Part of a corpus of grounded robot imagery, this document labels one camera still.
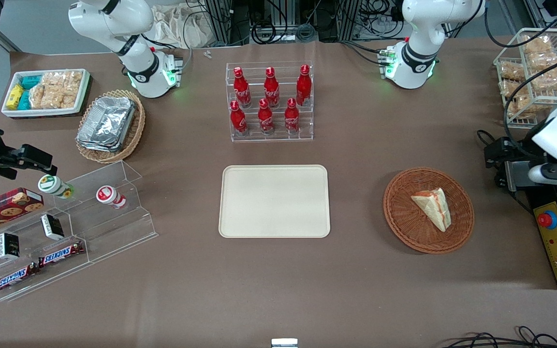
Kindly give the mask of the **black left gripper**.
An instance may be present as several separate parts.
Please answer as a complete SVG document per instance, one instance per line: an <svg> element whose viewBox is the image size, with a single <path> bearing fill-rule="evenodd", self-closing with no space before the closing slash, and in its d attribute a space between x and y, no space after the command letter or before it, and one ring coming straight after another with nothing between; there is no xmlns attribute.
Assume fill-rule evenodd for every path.
<svg viewBox="0 0 557 348"><path fill-rule="evenodd" d="M500 137L484 148L484 162L486 168L499 168L505 161L527 161L529 166L546 164L547 154L539 156L526 154L519 146L513 145L509 137Z"/></svg>

